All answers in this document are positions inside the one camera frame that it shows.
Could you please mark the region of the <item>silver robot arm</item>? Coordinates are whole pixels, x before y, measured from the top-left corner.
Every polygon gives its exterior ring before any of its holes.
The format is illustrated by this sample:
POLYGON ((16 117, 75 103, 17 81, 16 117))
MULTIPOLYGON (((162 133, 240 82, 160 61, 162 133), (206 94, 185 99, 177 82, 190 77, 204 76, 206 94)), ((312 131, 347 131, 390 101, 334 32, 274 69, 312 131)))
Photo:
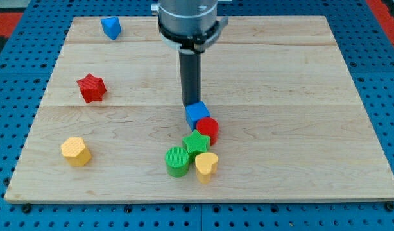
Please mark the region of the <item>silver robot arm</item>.
POLYGON ((162 41, 186 55, 204 53, 214 45, 228 25, 228 17, 217 18, 217 0, 160 0, 152 4, 162 41))

